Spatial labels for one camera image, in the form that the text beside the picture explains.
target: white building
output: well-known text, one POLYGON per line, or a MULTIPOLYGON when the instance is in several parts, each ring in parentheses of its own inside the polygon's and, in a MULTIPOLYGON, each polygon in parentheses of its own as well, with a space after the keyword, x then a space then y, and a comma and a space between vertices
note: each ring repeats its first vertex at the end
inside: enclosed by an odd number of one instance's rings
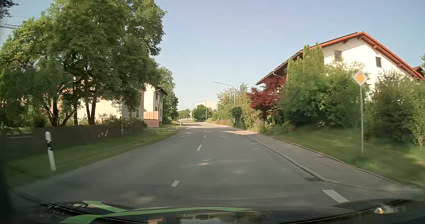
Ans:
MULTIPOLYGON (((389 71, 393 68, 400 70, 411 79, 425 79, 420 71, 420 67, 410 67, 410 65, 391 52, 387 47, 363 31, 323 42, 319 45, 323 50, 325 64, 331 63, 333 59, 343 59, 347 63, 357 61, 365 64, 363 72, 369 73, 367 84, 371 88, 375 87, 375 82, 380 71, 389 71)), ((302 56, 303 50, 300 50, 291 58, 296 60, 298 57, 302 58, 302 56)), ((263 84, 266 78, 272 78, 274 75, 285 76, 287 66, 288 60, 259 80, 256 85, 263 84)))
POLYGON ((218 109, 218 102, 217 101, 204 101, 204 102, 200 102, 200 103, 195 103, 195 108, 198 105, 204 105, 208 108, 211 108, 212 110, 217 110, 218 109))
MULTIPOLYGON (((115 115, 117 118, 138 118, 145 120, 149 127, 158 127, 162 122, 162 101, 167 92, 162 89, 160 86, 152 86, 146 84, 146 91, 141 90, 141 101, 136 112, 129 112, 125 104, 117 103, 116 101, 109 101, 100 99, 96 103, 96 114, 95 119, 102 114, 111 114, 115 115)), ((83 105, 82 108, 78 109, 77 116, 78 118, 87 116, 86 107, 83 105)))

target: wooden fence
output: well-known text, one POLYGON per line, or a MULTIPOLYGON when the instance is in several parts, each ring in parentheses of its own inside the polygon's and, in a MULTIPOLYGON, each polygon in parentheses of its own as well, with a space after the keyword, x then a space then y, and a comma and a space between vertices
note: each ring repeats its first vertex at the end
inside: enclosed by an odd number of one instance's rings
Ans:
POLYGON ((46 127, 36 128, 32 134, 3 135, 0 137, 2 159, 8 161, 45 153, 46 131, 51 133, 51 146, 56 151, 106 138, 140 134, 143 132, 143 126, 140 123, 131 123, 46 127))

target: white reflector post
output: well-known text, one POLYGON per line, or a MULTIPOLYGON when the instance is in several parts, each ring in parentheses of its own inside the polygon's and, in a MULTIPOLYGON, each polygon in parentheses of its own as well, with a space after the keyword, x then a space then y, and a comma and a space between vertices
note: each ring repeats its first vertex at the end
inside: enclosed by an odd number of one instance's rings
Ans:
POLYGON ((47 143, 47 156, 49 157, 50 169, 56 171, 56 164, 54 162, 53 150, 51 147, 52 137, 50 132, 45 133, 46 143, 47 143))

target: balcony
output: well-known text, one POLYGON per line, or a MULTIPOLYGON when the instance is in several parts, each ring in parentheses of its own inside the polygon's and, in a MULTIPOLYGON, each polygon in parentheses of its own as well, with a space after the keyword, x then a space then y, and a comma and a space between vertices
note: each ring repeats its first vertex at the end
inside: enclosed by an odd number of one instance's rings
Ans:
POLYGON ((148 112, 145 111, 143 112, 143 119, 158 119, 159 117, 159 113, 158 111, 153 111, 153 112, 148 112))

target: lamp post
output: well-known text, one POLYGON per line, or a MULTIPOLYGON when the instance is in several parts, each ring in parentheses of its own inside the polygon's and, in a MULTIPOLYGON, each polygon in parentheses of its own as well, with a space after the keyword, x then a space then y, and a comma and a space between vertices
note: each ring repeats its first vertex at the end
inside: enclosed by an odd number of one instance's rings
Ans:
POLYGON ((207 102, 205 101, 205 122, 207 121, 207 111, 208 111, 207 102))
POLYGON ((218 83, 218 84, 224 84, 224 85, 232 87, 232 89, 233 89, 233 107, 235 107, 236 106, 236 89, 235 89, 235 87, 231 86, 230 84, 225 84, 225 83, 220 83, 220 82, 215 82, 215 81, 213 81, 213 82, 218 83))

